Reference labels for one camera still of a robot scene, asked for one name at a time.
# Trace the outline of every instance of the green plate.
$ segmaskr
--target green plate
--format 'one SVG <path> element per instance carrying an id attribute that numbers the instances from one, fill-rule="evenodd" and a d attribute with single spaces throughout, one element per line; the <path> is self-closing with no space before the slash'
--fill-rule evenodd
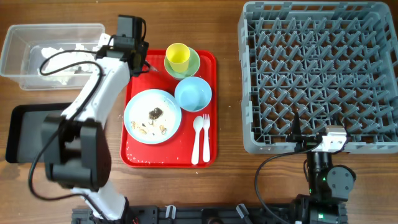
<path id="1" fill-rule="evenodd" d="M 200 57 L 198 53 L 190 47 L 189 51 L 191 53 L 191 56 L 189 58 L 188 69 L 182 73 L 175 72 L 170 66 L 169 60 L 167 60 L 167 58 L 164 57 L 164 67 L 166 68 L 166 71 L 176 80 L 183 80 L 184 78 L 192 77 L 199 70 Z"/>

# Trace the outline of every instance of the white fork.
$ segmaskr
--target white fork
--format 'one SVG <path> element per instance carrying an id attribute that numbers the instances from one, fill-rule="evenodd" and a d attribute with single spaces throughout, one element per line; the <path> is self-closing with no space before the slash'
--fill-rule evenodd
<path id="1" fill-rule="evenodd" d="M 210 117 L 208 114 L 203 115 L 203 130 L 205 131 L 205 137 L 203 138 L 203 162 L 210 161 L 210 146 L 209 146 L 209 128 L 210 128 Z"/>

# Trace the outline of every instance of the spoon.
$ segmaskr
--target spoon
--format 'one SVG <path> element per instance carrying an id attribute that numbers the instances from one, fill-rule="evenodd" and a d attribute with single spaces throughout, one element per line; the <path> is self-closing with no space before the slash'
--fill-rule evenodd
<path id="1" fill-rule="evenodd" d="M 196 132 L 195 134 L 195 142 L 193 143 L 193 151 L 192 151 L 192 158 L 191 163 L 193 165 L 197 165 L 199 163 L 199 138 L 200 138 L 200 131 L 203 128 L 203 118 L 201 116 L 197 116 L 193 121 L 193 128 Z"/>

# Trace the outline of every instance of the gray dish rack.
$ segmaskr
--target gray dish rack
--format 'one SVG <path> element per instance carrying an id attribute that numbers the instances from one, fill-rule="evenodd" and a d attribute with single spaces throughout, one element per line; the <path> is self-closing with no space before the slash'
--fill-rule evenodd
<path id="1" fill-rule="evenodd" d="M 244 148 L 294 151 L 294 111 L 314 135 L 337 114 L 345 151 L 398 152 L 398 41 L 381 2 L 247 2 L 238 23 Z"/>

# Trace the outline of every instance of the wooden surface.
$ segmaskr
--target wooden surface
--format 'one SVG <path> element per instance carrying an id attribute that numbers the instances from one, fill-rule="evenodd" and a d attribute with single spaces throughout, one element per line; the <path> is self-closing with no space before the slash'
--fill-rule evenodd
<path id="1" fill-rule="evenodd" d="M 152 49 L 182 42 L 206 49 L 218 61 L 218 158 L 207 169 L 132 169 L 119 158 L 124 92 L 108 118 L 106 135 L 112 154 L 110 179 L 131 205 L 259 205 L 254 173 L 269 156 L 254 156 L 243 148 L 241 66 L 238 61 L 237 24 L 244 1 L 97 1 L 66 4 L 30 4 L 19 0 L 0 4 L 0 41 L 13 24 L 99 22 L 116 32 L 118 14 L 143 17 Z M 38 2 L 56 2 L 40 0 Z M 398 3 L 387 1 L 397 24 Z M 28 191 L 29 164 L 8 164 L 4 155 L 11 111 L 17 105 L 73 101 L 78 91 L 22 91 L 18 84 L 0 78 L 0 223 L 69 223 L 72 208 L 84 207 L 79 198 L 41 202 Z M 261 193 L 266 202 L 290 202 L 307 194 L 303 175 L 305 156 L 279 159 L 261 172 Z M 350 223 L 398 223 L 398 155 L 334 157 L 357 173 L 348 202 Z M 45 195 L 68 191 L 47 182 L 44 169 L 35 172 L 35 188 Z"/>

